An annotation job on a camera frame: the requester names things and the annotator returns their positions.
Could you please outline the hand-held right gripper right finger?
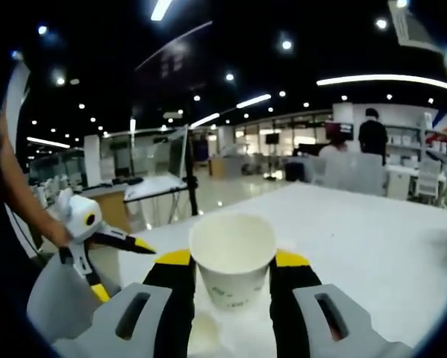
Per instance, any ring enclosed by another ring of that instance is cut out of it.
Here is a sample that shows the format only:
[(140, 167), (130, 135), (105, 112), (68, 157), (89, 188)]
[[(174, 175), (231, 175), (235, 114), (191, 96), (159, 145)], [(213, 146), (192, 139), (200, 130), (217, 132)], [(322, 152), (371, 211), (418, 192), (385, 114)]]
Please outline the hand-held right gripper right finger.
[(269, 314), (278, 357), (411, 357), (372, 327), (370, 314), (324, 284), (299, 254), (277, 250), (269, 264)]

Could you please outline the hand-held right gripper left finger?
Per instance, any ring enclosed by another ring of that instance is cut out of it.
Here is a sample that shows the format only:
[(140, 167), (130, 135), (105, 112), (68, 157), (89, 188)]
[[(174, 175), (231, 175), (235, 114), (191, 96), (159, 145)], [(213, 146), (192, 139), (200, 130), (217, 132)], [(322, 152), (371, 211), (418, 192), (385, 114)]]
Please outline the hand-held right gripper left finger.
[(190, 251), (166, 253), (142, 283), (132, 283), (100, 306), (90, 328), (53, 348), (61, 357), (186, 357), (195, 290)]

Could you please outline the person's left hand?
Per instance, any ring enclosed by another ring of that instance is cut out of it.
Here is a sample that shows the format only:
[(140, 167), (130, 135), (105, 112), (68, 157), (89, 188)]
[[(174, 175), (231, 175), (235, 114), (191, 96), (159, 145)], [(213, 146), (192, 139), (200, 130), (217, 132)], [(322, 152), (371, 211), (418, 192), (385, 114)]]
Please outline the person's left hand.
[(39, 230), (45, 238), (51, 241), (58, 248), (69, 246), (71, 237), (62, 222), (45, 213), (43, 220), (39, 224)]

